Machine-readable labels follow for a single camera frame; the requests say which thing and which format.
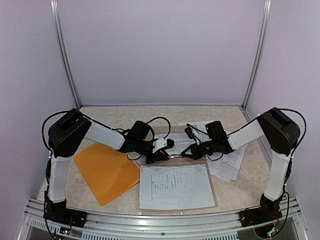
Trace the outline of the pink-brown file folder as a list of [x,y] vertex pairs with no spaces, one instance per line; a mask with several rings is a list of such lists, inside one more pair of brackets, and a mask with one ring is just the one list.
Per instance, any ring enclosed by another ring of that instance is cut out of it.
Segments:
[[[173,126],[172,129],[171,129],[171,133],[170,134],[185,134],[184,127],[182,127],[182,126]],[[181,166],[190,166],[190,165],[205,165],[206,168],[207,168],[207,173],[208,173],[208,176],[209,176],[209,180],[210,180],[210,184],[211,184],[211,188],[212,188],[212,192],[213,192],[213,197],[214,197],[214,201],[215,201],[215,206],[214,207],[195,208],[195,209],[178,209],[178,210],[151,210],[151,211],[160,211],[160,212],[164,212],[164,211],[180,211],[180,210],[184,211],[184,210],[209,209],[209,208],[215,208],[215,207],[218,206],[218,202],[216,200],[216,196],[215,196],[215,192],[214,192],[213,181],[212,181],[211,176],[210,176],[209,166],[208,166],[207,160],[205,158],[201,158],[201,159],[198,159],[198,160],[193,160],[193,159],[190,159],[190,158],[181,157],[181,158],[172,158],[172,159],[169,159],[167,161],[157,161],[157,162],[152,163],[152,164],[146,164],[146,158],[142,157],[141,159],[136,160],[134,163],[140,169],[141,169],[142,166],[147,166],[147,167],[181,167]]]

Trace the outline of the white sheet dense English text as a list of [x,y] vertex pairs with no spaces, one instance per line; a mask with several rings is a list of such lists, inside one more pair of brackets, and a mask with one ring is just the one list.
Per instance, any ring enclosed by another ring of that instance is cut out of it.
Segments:
[[174,146],[164,151],[169,155],[180,155],[187,147],[196,143],[195,140],[190,139],[186,133],[171,133],[166,138],[174,141]]

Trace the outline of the orange folder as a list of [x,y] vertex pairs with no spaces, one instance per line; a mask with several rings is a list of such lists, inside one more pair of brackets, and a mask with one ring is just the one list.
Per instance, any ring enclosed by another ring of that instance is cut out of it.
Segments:
[[73,157],[82,177],[102,207],[140,182],[140,169],[127,155],[94,143]]

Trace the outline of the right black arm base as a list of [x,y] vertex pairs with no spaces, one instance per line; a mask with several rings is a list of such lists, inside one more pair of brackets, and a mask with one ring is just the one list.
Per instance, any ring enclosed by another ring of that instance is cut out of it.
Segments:
[[262,195],[259,207],[246,208],[238,213],[241,226],[248,227],[280,219],[283,216],[280,209],[282,198],[283,194],[275,201],[272,201]]

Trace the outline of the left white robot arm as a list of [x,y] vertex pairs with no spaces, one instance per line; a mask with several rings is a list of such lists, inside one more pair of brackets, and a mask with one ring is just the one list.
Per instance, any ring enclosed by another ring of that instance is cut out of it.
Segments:
[[168,135],[156,138],[149,122],[137,120],[131,128],[121,130],[106,126],[76,108],[60,111],[60,114],[62,117],[49,128],[48,139],[43,143],[50,152],[45,211],[61,223],[70,218],[65,193],[68,166],[84,139],[120,153],[137,153],[144,156],[148,164],[169,160],[166,150],[175,145]]

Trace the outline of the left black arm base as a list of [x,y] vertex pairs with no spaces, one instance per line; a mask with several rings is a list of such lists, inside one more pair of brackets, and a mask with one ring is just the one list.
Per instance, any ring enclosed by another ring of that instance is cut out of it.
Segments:
[[72,227],[84,228],[88,213],[82,210],[67,208],[67,200],[53,203],[51,200],[45,201],[44,215],[46,220],[68,225]]

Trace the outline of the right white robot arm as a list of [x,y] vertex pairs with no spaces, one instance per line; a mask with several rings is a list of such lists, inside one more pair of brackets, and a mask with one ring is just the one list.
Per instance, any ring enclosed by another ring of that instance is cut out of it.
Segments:
[[198,160],[215,153],[228,155],[265,138],[272,160],[268,184],[255,216],[260,222],[266,222],[275,214],[285,194],[294,152],[304,136],[298,124],[286,112],[287,108],[273,107],[231,133],[226,133],[220,121],[210,122],[205,125],[208,140],[189,145],[181,152],[181,156]]

